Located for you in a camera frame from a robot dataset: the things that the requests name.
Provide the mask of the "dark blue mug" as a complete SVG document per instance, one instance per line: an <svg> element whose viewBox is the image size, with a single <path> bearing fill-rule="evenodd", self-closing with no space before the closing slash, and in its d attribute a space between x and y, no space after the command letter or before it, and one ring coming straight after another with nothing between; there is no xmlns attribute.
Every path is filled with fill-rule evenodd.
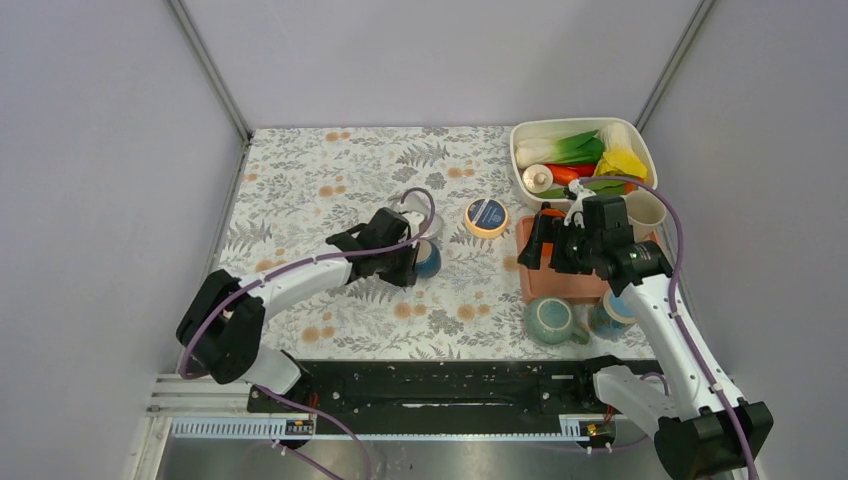
<svg viewBox="0 0 848 480"><path fill-rule="evenodd" d="M419 278L430 279L441 270L442 259L438 247L429 240L420 240L415 262L415 272Z"/></svg>

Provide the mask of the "tall cream mug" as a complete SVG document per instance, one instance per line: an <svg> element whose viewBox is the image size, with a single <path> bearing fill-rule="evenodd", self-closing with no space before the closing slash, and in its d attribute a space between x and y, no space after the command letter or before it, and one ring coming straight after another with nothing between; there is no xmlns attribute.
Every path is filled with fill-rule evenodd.
<svg viewBox="0 0 848 480"><path fill-rule="evenodd" d="M666 220L666 206L651 192L634 190L624 196L624 201L636 242L646 239Z"/></svg>

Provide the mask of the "orange mug black handle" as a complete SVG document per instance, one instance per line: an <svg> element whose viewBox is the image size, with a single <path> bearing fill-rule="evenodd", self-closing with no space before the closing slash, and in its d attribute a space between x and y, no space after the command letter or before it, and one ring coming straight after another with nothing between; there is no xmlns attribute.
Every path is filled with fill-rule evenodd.
<svg viewBox="0 0 848 480"><path fill-rule="evenodd" d="M549 202L543 202L539 215L542 262L548 268L556 270L556 241L558 238L558 231L563 224L566 213L562 210L553 208Z"/></svg>

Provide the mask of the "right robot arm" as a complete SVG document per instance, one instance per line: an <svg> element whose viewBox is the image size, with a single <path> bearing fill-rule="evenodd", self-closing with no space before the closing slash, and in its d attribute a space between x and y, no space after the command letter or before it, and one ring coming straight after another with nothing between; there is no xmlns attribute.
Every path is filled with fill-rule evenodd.
<svg viewBox="0 0 848 480"><path fill-rule="evenodd" d="M751 402L727 376L698 332L663 249L636 241L626 204L589 194L568 212L542 203L519 264L540 268L544 252L560 274L594 274L634 315L654 352L669 393L663 395L621 364L604 366L573 386L575 402L597 412L612 406L652 439L672 479L700 479L746 469L774 419L764 402Z"/></svg>

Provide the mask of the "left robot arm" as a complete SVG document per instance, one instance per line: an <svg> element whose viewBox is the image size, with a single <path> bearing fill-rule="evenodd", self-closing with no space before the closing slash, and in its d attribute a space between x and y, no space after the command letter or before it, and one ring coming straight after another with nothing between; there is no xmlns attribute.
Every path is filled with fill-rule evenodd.
<svg viewBox="0 0 848 480"><path fill-rule="evenodd" d="M311 388L305 369L290 354L263 344L266 322L316 294L372 275L399 287L414 285L420 238L431 222L419 212L383 207L368 222L329 236L312 256L252 276L212 272L176 330L184 348L180 375L262 386L285 410L301 409Z"/></svg>

